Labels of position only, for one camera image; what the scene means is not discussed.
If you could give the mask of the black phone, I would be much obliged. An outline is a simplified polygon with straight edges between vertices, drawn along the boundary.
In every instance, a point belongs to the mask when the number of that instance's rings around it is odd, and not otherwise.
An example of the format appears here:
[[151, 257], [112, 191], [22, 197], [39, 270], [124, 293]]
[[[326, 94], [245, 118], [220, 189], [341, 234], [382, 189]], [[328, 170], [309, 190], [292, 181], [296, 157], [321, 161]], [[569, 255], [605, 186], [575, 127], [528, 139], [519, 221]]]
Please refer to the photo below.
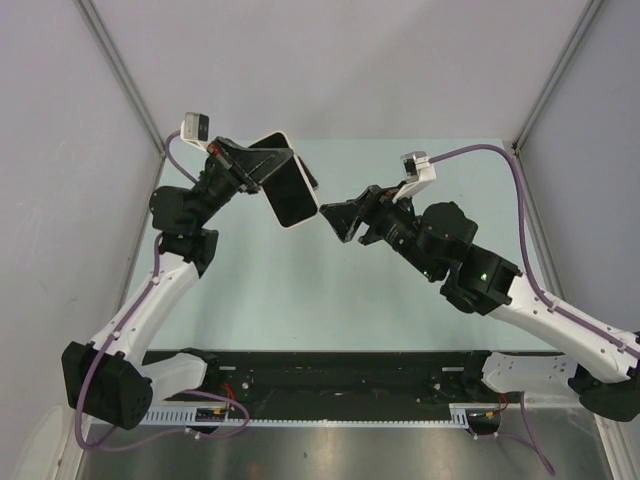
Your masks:
[[261, 190], [283, 229], [306, 223], [319, 213], [316, 189], [319, 184], [299, 157], [283, 131], [275, 131], [249, 145], [250, 148], [289, 149], [292, 156], [265, 183]]

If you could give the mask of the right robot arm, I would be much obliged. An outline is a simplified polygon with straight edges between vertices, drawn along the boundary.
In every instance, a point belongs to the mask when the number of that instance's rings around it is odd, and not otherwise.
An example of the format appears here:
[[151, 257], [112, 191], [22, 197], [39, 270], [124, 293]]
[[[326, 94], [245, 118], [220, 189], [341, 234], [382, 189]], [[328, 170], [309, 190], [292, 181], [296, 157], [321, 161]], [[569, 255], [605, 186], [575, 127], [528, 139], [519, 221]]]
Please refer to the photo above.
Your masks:
[[321, 206], [320, 213], [347, 243], [388, 244], [441, 295], [466, 314], [490, 316], [521, 328], [556, 349], [550, 356], [493, 352], [467, 367], [463, 393], [484, 401], [494, 392], [529, 392], [576, 398], [601, 417], [630, 422], [639, 414], [637, 334], [616, 331], [593, 318], [576, 322], [577, 308], [538, 293], [517, 265], [473, 244], [477, 225], [453, 202], [416, 215], [410, 200], [371, 186], [359, 197]]

